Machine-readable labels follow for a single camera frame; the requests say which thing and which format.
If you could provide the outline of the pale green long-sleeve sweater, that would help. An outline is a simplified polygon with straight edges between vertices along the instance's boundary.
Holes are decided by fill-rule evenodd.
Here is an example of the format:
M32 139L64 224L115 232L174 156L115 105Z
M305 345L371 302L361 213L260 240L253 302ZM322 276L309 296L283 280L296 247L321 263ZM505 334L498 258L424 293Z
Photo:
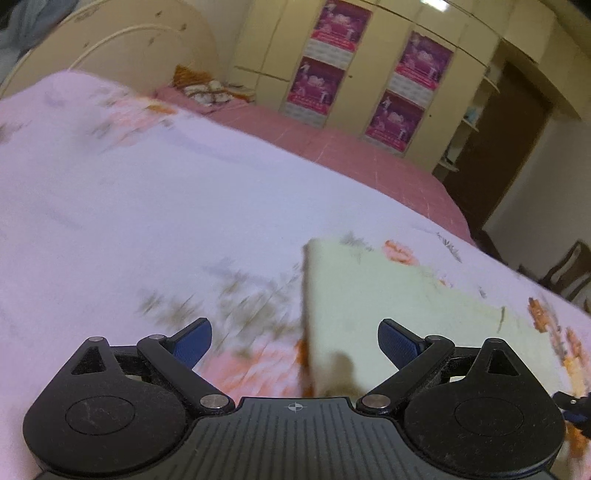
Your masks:
M308 242L304 317L308 368L318 396L356 399L394 374L378 345L385 319L421 337L442 335L458 346L502 338L549 393L562 385L548 334L524 315L450 288L425 267L394 262L361 246Z

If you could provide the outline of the dark wooden chair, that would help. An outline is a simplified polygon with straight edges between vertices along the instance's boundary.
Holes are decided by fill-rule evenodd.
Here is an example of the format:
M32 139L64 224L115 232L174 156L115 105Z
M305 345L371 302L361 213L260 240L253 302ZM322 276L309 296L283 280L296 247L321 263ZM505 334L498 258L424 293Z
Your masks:
M518 272L564 299L573 301L590 283L590 263L590 247L582 240L577 240L543 277L537 277L522 264Z

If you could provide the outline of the lilac floral bedsheet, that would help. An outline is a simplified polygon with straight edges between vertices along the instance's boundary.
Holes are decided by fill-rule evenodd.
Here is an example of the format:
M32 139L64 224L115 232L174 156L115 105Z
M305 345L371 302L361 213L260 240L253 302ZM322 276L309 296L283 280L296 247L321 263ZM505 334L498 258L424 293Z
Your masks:
M31 479L23 417L87 338L211 321L199 375L235 399L317 396L305 247L425 267L549 336L590 392L590 319L386 194L242 131L80 72L1 103L1 475Z

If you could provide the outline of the dark wooden door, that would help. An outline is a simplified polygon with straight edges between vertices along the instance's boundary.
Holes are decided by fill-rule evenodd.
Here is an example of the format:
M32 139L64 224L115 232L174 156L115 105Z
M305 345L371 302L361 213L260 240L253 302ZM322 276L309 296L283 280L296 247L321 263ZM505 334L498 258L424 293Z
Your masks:
M485 225L532 153L552 103L516 66L504 66L492 96L444 185L472 232Z

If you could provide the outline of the corner shelf unit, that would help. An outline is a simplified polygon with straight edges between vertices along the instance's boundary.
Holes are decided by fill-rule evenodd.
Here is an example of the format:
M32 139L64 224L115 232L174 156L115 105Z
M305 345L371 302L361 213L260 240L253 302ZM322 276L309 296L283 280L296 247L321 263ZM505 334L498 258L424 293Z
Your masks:
M440 158L437 167L434 169L434 176L444 183L446 178L459 171L457 161L461 155L468 139L473 133L478 133L480 117L488 104L490 98L500 93L499 82L502 76L503 64L491 63L485 72L481 83L468 105L462 120L449 142L444 154Z

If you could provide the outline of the lower right pink poster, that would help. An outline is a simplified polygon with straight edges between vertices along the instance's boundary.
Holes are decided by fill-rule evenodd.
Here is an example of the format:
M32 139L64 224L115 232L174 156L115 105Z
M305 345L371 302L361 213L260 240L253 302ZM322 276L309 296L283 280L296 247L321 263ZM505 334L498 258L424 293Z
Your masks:
M420 125L424 112L423 108L386 90L370 119L365 137L403 154Z

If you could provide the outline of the pink poster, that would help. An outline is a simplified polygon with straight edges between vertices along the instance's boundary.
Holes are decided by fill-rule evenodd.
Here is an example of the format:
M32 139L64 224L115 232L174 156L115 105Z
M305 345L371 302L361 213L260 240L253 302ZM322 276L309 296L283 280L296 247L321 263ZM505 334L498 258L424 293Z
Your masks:
M424 112L423 108L386 90L370 119L365 137L403 154L420 125Z
M363 6L347 1L325 1L311 31L311 39L354 53L370 17L372 11Z
M287 104L328 115L345 73L334 65L304 56L287 93Z
M428 90L435 91L453 55L453 50L413 31L394 72Z

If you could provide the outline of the orange and white pillow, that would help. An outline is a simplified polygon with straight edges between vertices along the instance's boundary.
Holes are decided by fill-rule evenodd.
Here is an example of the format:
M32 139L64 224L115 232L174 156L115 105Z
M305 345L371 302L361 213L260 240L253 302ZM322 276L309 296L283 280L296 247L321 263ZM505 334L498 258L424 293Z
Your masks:
M225 84L207 71L196 71L183 65L175 67L171 86L185 97L207 107L223 106L232 101L256 101L256 92L252 89Z

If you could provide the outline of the cream wardrobe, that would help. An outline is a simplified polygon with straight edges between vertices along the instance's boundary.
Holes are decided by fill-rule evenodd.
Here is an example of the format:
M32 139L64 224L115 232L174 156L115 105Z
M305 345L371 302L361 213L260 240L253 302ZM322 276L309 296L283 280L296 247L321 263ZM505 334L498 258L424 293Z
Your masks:
M325 1L256 1L246 14L229 78L260 104L318 128L329 127L435 169L502 41L532 60L547 47L555 13L539 1L347 1L372 11L356 52L311 39ZM453 50L435 91L394 72L416 31ZM346 73L326 116L287 104L304 56ZM384 91L425 110L405 153L370 141L365 131Z

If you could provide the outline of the upper right pink poster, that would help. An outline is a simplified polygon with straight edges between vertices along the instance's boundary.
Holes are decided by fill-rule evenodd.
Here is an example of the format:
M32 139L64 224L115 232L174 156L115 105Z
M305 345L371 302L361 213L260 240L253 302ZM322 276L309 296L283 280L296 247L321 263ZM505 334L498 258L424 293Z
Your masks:
M394 72L428 90L435 91L453 55L453 50L413 31Z

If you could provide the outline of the lower left pink poster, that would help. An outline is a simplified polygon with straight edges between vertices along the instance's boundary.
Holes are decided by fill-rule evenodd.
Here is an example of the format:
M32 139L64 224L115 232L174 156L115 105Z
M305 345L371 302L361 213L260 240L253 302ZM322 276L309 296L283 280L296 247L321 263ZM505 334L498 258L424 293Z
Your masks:
M304 56L287 93L287 104L328 115L345 73L334 65Z

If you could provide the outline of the cream curved headboard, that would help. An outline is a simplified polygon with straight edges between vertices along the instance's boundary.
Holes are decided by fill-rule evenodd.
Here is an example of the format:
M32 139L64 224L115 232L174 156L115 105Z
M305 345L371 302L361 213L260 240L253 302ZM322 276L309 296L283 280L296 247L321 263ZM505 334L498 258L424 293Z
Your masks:
M178 65L221 74L214 35L197 9L184 1L94 1L19 60L1 95L14 95L63 70L150 94L172 81Z

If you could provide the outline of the grey blue curtain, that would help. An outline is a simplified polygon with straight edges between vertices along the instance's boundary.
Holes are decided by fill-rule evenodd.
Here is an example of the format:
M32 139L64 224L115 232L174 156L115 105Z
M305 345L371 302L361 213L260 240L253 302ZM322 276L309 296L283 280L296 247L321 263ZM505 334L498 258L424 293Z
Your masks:
M1 59L18 59L72 13L77 1L2 1Z

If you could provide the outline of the upper left pink poster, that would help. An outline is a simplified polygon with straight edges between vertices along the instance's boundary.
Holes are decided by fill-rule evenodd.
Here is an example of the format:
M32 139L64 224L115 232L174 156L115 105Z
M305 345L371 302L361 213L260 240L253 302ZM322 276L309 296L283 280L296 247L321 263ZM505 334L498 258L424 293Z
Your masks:
M311 31L311 39L354 53L370 17L372 11L363 6L347 1L325 1Z

